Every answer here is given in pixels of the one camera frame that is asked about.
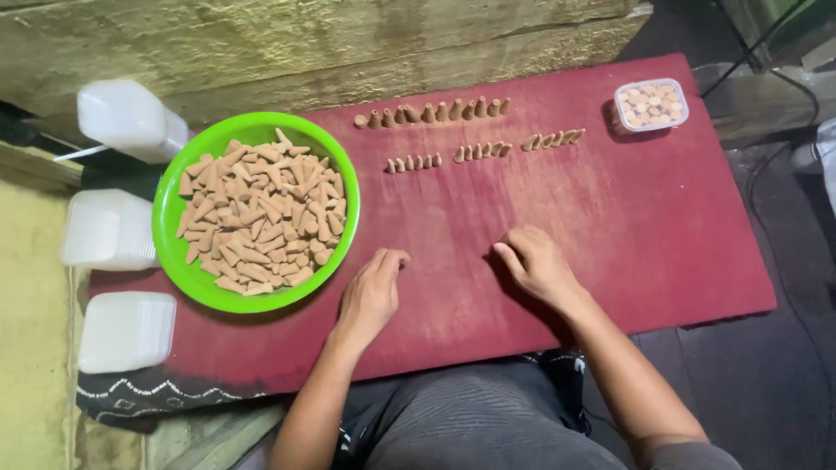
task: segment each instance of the white plastic container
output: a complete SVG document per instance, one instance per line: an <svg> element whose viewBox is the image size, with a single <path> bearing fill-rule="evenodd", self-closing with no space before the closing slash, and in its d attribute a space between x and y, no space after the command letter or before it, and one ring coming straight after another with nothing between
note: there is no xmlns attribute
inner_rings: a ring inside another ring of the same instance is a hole
<svg viewBox="0 0 836 470"><path fill-rule="evenodd" d="M613 127L621 135L681 125L688 120L689 115L685 94L679 82L674 79L653 79L622 85L615 91L613 107Z"/></svg>
<svg viewBox="0 0 836 470"><path fill-rule="evenodd" d="M79 192L69 202L61 262L106 271L159 268L151 208L120 189Z"/></svg>
<svg viewBox="0 0 836 470"><path fill-rule="evenodd" d="M177 301L157 292L93 297L84 314L79 370L122 372L164 362L171 353Z"/></svg>
<svg viewBox="0 0 836 470"><path fill-rule="evenodd" d="M87 84L76 97L90 139L147 163L167 163L191 139L186 122L134 80Z"/></svg>

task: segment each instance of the person's right hand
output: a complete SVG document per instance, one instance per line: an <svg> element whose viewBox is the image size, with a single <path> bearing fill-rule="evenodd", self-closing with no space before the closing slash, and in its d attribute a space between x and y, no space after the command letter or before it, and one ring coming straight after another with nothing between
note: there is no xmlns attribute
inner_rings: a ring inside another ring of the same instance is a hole
<svg viewBox="0 0 836 470"><path fill-rule="evenodd" d="M555 309L565 309L586 292L563 251L538 227L526 224L512 228L493 244L493 249L520 287Z"/></svg>

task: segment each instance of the cloth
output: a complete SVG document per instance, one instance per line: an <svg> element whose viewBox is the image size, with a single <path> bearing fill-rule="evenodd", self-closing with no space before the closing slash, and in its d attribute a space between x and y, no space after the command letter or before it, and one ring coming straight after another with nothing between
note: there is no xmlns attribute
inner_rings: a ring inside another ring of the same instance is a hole
<svg viewBox="0 0 836 470"><path fill-rule="evenodd" d="M370 470L626 467L588 439L566 394L538 364L477 364L405 378L355 436ZM663 446L659 470L739 469L717 447Z"/></svg>

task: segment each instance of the hand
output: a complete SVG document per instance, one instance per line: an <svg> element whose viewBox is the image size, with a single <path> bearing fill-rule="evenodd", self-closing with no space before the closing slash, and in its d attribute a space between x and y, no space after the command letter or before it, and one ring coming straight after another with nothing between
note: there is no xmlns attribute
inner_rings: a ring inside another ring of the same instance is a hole
<svg viewBox="0 0 836 470"><path fill-rule="evenodd" d="M558 310L565 310L586 292L575 279L563 251L547 233L532 225L512 228L494 251L517 284Z"/></svg>
<svg viewBox="0 0 836 470"><path fill-rule="evenodd" d="M410 261L401 250L381 248L343 294L332 337L339 347L362 354L398 309L398 272Z"/></svg>

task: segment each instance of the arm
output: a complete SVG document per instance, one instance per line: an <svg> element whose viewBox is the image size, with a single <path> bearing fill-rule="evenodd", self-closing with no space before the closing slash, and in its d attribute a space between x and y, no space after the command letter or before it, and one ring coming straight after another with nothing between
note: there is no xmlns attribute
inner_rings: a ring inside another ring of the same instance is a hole
<svg viewBox="0 0 836 470"><path fill-rule="evenodd" d="M572 329L639 465L647 465L660 445L708 442L665 379L581 287L549 235L536 227L517 227L494 250L517 283Z"/></svg>
<svg viewBox="0 0 836 470"><path fill-rule="evenodd" d="M339 319L278 431L270 468L324 470L357 361L398 308L397 275L409 255L378 250L346 288Z"/></svg>

